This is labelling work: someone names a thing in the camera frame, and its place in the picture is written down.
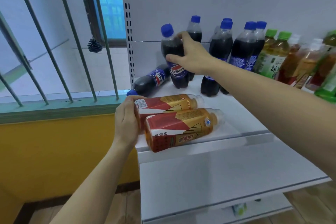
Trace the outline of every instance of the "hanging pine cone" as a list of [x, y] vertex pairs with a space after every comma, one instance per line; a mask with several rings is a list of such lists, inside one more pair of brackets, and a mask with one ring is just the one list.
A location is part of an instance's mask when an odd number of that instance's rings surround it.
[[100, 43], [98, 43], [96, 39], [93, 38], [90, 39], [87, 47], [89, 48], [90, 52], [94, 53], [100, 52], [103, 49], [103, 46]]

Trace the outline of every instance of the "shelf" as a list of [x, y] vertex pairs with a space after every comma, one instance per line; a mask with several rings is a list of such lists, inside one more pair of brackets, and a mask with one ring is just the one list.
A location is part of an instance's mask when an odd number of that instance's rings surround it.
[[281, 141], [142, 163], [139, 169], [143, 221], [330, 181]]
[[[202, 78], [202, 75], [196, 75], [194, 80], [189, 82], [189, 86], [186, 89], [175, 88], [172, 81], [169, 80], [151, 97], [176, 94], [201, 95], [200, 87]], [[225, 124], [214, 130], [211, 134], [187, 142], [185, 145], [269, 133], [267, 128], [231, 95], [224, 95], [219, 92], [218, 95], [211, 98], [204, 95], [202, 95], [202, 97], [204, 98], [206, 108], [221, 109], [224, 112]], [[143, 134], [139, 135], [135, 148], [138, 152], [150, 151]]]
[[157, 221], [144, 223], [151, 224], [239, 224], [254, 219], [271, 216], [280, 212], [293, 209], [287, 198], [281, 193], [278, 195], [263, 198], [260, 202], [247, 202], [247, 210], [242, 216], [234, 216], [232, 207], [198, 213], [187, 213], [178, 217], [167, 217]]

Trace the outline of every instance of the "railing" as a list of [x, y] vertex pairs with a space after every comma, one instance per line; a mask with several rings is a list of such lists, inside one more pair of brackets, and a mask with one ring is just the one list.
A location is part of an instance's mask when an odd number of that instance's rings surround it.
[[[74, 104], [73, 97], [72, 97], [72, 95], [71, 95], [71, 93], [69, 91], [69, 88], [68, 88], [65, 80], [64, 80], [64, 77], [63, 77], [63, 75], [61, 73], [61, 70], [59, 69], [59, 67], [57, 65], [57, 62], [56, 62], [55, 57], [53, 55], [53, 52], [52, 52], [52, 50], [51, 50], [51, 48], [50, 48], [50, 46], [48, 44], [48, 41], [47, 41], [47, 39], [46, 39], [43, 31], [42, 31], [42, 28], [40, 26], [40, 23], [39, 23], [36, 15], [35, 15], [35, 12], [34, 12], [32, 6], [31, 6], [30, 1], [29, 0], [24, 0], [24, 1], [25, 1], [25, 4], [26, 4], [26, 6], [27, 6], [27, 8], [29, 10], [31, 18], [33, 19], [33, 22], [34, 22], [34, 24], [35, 24], [35, 26], [37, 28], [37, 31], [38, 31], [38, 33], [39, 33], [39, 35], [40, 35], [40, 37], [41, 37], [41, 39], [43, 41], [43, 44], [44, 44], [44, 46], [45, 46], [45, 48], [46, 48], [46, 50], [47, 50], [47, 52], [49, 54], [49, 57], [50, 57], [53, 65], [54, 65], [54, 68], [57, 71], [58, 77], [61, 80], [61, 83], [62, 83], [62, 85], [63, 85], [63, 87], [65, 89], [65, 92], [68, 95], [68, 98], [69, 98], [68, 103], [70, 103], [70, 104], [73, 105], [73, 106], [70, 106], [70, 108], [78, 106], [78, 105]], [[82, 47], [80, 45], [78, 34], [77, 34], [77, 31], [76, 31], [76, 28], [75, 28], [75, 25], [74, 25], [74, 22], [73, 22], [70, 10], [69, 10], [68, 2], [67, 2], [67, 0], [62, 0], [62, 2], [63, 2], [64, 8], [65, 8], [65, 12], [66, 12], [67, 18], [69, 20], [69, 24], [70, 24], [70, 27], [71, 27], [71, 30], [72, 30], [72, 33], [73, 33], [73, 36], [74, 36], [77, 48], [78, 48], [79, 55], [81, 57], [81, 61], [82, 61], [82, 64], [83, 64], [83, 67], [84, 67], [84, 70], [85, 70], [85, 73], [86, 73], [86, 77], [87, 77], [87, 80], [88, 80], [88, 83], [89, 83], [89, 86], [90, 86], [90, 90], [92, 92], [92, 96], [93, 96], [94, 102], [97, 102], [98, 98], [96, 96], [95, 89], [94, 89], [93, 84], [92, 84], [92, 80], [91, 80], [91, 77], [90, 77], [90, 73], [89, 73], [89, 70], [88, 70], [85, 58], [84, 58]], [[105, 46], [106, 46], [106, 51], [107, 51], [107, 56], [108, 56], [108, 62], [109, 62], [109, 65], [110, 65], [110, 70], [111, 70], [111, 75], [112, 75], [112, 80], [113, 80], [113, 86], [114, 86], [114, 89], [115, 89], [115, 97], [116, 97], [117, 102], [119, 102], [118, 101], [119, 100], [119, 95], [118, 95], [118, 89], [117, 89], [116, 79], [115, 79], [114, 70], [113, 70], [113, 64], [112, 64], [112, 59], [111, 59], [109, 42], [108, 42], [108, 38], [107, 38], [107, 34], [106, 34], [106, 28], [105, 28], [105, 25], [104, 25], [104, 17], [103, 17], [103, 13], [102, 13], [102, 9], [101, 9], [101, 5], [100, 5], [99, 0], [97, 0], [97, 10], [98, 10], [100, 24], [101, 24], [100, 27], [102, 29], [102, 33], [103, 33], [103, 36], [104, 36], [104, 41], [105, 41]], [[41, 89], [41, 87], [40, 87], [38, 81], [36, 80], [35, 76], [31, 72], [31, 68], [29, 66], [29, 63], [25, 60], [25, 54], [23, 53], [22, 48], [20, 47], [19, 43], [15, 39], [15, 36], [14, 36], [13, 32], [11, 31], [11, 28], [8, 26], [8, 24], [7, 24], [4, 16], [2, 15], [1, 11], [0, 11], [0, 30], [1, 30], [2, 34], [4, 35], [4, 37], [6, 38], [7, 42], [9, 43], [11, 49], [13, 50], [13, 52], [15, 53], [15, 55], [19, 58], [19, 60], [21, 61], [22, 65], [26, 69], [26, 71], [29, 74], [31, 80], [34, 82], [36, 88], [38, 89], [40, 95], [42, 96], [42, 98], [44, 100], [45, 106], [48, 106], [50, 104], [50, 102], [48, 101], [46, 95], [44, 94], [43, 90]], [[19, 105], [19, 107], [25, 109], [25, 105], [19, 100], [18, 96], [15, 94], [14, 90], [11, 88], [11, 86], [6, 81], [6, 79], [4, 78], [4, 76], [1, 75], [1, 73], [0, 73], [0, 81], [4, 84], [4, 86], [10, 92], [10, 94], [15, 99], [15, 101], [17, 102], [17, 104]]]

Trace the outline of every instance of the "barcode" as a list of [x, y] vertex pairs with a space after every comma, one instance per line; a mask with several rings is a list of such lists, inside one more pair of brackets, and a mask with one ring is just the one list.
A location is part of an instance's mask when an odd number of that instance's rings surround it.
[[135, 101], [139, 108], [147, 108], [145, 99], [138, 99]]

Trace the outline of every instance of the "lower shelf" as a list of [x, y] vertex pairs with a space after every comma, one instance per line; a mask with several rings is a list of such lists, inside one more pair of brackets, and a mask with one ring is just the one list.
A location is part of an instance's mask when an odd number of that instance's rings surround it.
[[246, 212], [239, 217], [234, 216], [232, 207], [224, 209], [199, 211], [171, 216], [155, 221], [143, 222], [150, 224], [239, 224], [254, 219], [264, 218], [277, 213], [291, 210], [293, 207], [283, 194], [261, 199], [260, 202], [247, 202]]

